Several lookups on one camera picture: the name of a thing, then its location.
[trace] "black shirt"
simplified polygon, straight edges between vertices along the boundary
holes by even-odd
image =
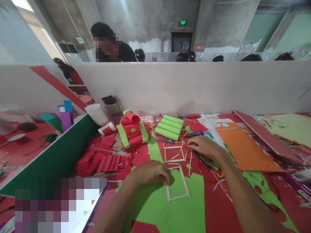
[[[119,59],[110,59],[108,58],[100,48],[96,49],[96,58],[98,62],[121,62],[121,61],[133,61],[137,62],[136,56],[132,48],[127,44],[121,41],[119,45]]]

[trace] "green paper tube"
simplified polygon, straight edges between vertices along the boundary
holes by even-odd
[[[177,134],[177,135],[180,134],[180,129],[177,129],[177,128],[173,127],[173,126],[169,126],[169,125],[163,124],[161,122],[158,124],[158,127],[162,128],[162,129],[165,129],[167,131],[170,131],[170,132],[172,132],[174,134]]]
[[[155,133],[160,134],[160,135],[167,137],[169,139],[172,139],[174,141],[178,141],[179,134],[174,134],[170,131],[159,128],[159,126],[155,129]]]
[[[184,124],[183,120],[175,118],[175,117],[172,117],[172,116],[164,115],[163,118],[167,119],[167,120],[170,120],[170,121],[174,121],[174,122],[176,122],[178,124]]]
[[[182,124],[176,123],[174,121],[167,120],[165,118],[162,118],[160,122],[163,124],[169,125],[169,126],[173,126],[179,130],[181,130],[181,128],[182,128]]]

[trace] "white partition wall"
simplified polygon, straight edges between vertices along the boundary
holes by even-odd
[[[141,116],[311,111],[310,61],[84,63],[74,68],[97,103],[114,95]]]

